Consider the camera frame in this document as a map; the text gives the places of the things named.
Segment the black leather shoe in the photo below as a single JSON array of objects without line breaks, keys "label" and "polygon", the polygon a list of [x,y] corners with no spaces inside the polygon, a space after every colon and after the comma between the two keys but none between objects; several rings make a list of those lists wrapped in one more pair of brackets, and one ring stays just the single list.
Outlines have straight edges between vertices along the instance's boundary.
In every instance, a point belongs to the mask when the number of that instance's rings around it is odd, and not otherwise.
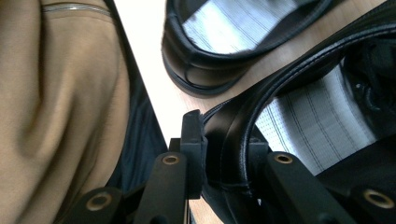
[{"label": "black leather shoe", "polygon": [[331,5],[332,0],[167,0],[165,67],[186,93],[221,93]]},{"label": "black leather shoe", "polygon": [[[391,0],[205,114],[204,197],[222,221],[280,223],[296,215],[287,213],[291,200],[280,200],[275,192],[281,189],[268,184],[274,179],[265,179],[262,158],[271,150],[299,157],[340,198],[348,199],[360,185],[396,193],[395,40],[396,1]],[[260,116],[267,116],[261,130],[269,148],[264,140],[258,150],[252,147],[257,142],[252,130],[261,126]],[[311,193],[307,200],[315,198]],[[357,222],[373,215],[359,211],[352,213]],[[335,221],[326,223],[344,223],[330,215]]]}]

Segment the black metal clamp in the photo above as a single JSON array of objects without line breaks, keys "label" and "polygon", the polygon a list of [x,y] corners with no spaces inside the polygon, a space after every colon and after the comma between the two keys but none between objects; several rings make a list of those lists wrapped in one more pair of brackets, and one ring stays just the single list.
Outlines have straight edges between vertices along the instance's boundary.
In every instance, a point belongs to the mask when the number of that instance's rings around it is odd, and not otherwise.
[{"label": "black metal clamp", "polygon": [[[64,223],[190,223],[188,199],[199,199],[207,142],[199,110],[183,117],[181,138],[157,157],[146,185],[123,195],[113,188],[84,195]],[[391,193],[366,186],[348,197],[325,189],[300,160],[285,152],[271,152],[265,139],[252,141],[251,150],[264,150],[250,167],[266,179],[289,223],[396,223],[396,200]]]}]

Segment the tan sweater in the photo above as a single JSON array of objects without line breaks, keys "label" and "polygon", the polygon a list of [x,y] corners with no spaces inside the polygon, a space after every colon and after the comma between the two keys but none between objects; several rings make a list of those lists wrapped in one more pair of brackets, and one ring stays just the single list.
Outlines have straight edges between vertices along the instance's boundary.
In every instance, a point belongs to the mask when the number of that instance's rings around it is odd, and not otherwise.
[{"label": "tan sweater", "polygon": [[0,223],[54,222],[107,182],[122,148],[129,85],[114,22],[42,12],[60,2],[0,1]]}]

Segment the dark fabric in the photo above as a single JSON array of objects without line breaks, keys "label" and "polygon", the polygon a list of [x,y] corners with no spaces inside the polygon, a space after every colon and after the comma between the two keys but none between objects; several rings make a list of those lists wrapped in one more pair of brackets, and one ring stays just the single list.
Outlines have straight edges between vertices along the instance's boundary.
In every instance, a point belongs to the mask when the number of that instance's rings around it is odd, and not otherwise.
[{"label": "dark fabric", "polygon": [[112,0],[106,1],[120,25],[130,79],[130,116],[119,162],[107,186],[127,192],[149,179],[155,158],[167,151],[163,134]]},{"label": "dark fabric", "polygon": [[343,73],[367,124],[378,138],[396,127],[396,35],[373,38],[350,49]]}]

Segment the black plastic bracket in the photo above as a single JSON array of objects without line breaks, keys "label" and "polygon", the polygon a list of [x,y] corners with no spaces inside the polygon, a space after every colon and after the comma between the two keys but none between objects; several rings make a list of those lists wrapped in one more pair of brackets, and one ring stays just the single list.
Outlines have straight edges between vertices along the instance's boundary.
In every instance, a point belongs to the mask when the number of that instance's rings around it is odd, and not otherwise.
[{"label": "black plastic bracket", "polygon": [[272,152],[265,173],[290,223],[356,223],[297,157]]},{"label": "black plastic bracket", "polygon": [[63,223],[125,223],[123,207],[122,193],[118,189],[94,189],[78,201]]},{"label": "black plastic bracket", "polygon": [[390,192],[370,186],[350,191],[348,211],[359,223],[396,223],[396,197]]},{"label": "black plastic bracket", "polygon": [[178,152],[157,157],[134,224],[189,223],[187,159]]},{"label": "black plastic bracket", "polygon": [[199,110],[193,110],[183,116],[180,139],[180,152],[186,155],[189,161],[187,180],[189,199],[201,197],[206,147],[203,117]]}]

